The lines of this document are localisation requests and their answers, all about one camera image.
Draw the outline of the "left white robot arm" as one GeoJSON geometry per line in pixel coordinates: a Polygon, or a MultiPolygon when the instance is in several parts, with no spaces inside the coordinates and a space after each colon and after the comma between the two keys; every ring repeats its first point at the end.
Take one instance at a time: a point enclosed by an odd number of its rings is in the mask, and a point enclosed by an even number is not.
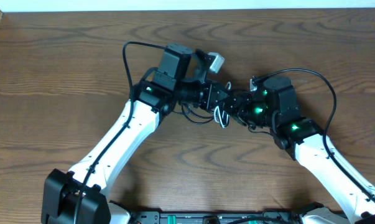
{"type": "Polygon", "coordinates": [[[158,66],[149,68],[101,141],[68,172],[54,169],[44,182],[42,223],[129,223],[130,212],[108,201],[119,173],[139,145],[176,103],[208,103],[207,73],[219,72],[224,58],[169,44],[158,66]]]}

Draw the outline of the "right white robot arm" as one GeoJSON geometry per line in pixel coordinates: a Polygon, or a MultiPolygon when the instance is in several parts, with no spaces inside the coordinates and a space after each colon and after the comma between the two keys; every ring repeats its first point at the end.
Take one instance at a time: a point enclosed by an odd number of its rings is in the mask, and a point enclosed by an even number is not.
{"type": "Polygon", "coordinates": [[[300,114],[292,82],[263,78],[251,87],[239,91],[227,84],[222,111],[242,125],[269,128],[275,144],[318,179],[350,223],[375,223],[375,186],[341,155],[326,128],[300,114]]]}

